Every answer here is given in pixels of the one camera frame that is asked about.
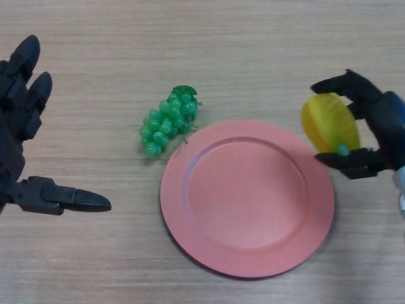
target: yellow fruit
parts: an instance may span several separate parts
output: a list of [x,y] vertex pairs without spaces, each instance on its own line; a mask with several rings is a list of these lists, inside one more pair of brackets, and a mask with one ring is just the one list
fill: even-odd
[[347,154],[360,148],[356,120],[336,94],[319,94],[310,98],[301,110],[301,123],[320,153]]

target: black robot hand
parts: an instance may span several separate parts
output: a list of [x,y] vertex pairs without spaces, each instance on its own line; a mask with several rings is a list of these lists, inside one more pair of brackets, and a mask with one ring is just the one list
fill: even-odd
[[61,215],[64,210],[105,212],[111,203],[86,190],[58,186],[46,177],[17,182],[25,166],[23,142],[42,125],[41,114],[52,91],[52,78],[42,73],[27,89],[40,53],[36,36],[26,38],[9,61],[0,61],[0,211],[14,203],[28,212]]
[[351,103],[347,106],[356,120],[364,119],[379,148],[361,148],[342,156],[318,153],[316,159],[340,170],[350,179],[377,176],[380,171],[398,170],[405,165],[405,106],[393,92],[382,92],[368,79],[347,70],[345,74],[311,86],[317,93],[336,93]]

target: green grapes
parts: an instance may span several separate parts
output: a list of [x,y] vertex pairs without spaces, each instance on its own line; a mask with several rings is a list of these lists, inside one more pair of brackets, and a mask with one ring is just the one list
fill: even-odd
[[197,108],[201,103],[195,98],[197,92],[187,85],[173,88],[168,99],[159,104],[158,110],[151,110],[143,119],[140,129],[142,146],[148,156],[159,157],[167,148],[170,139],[181,134],[185,142],[185,135],[194,126]]

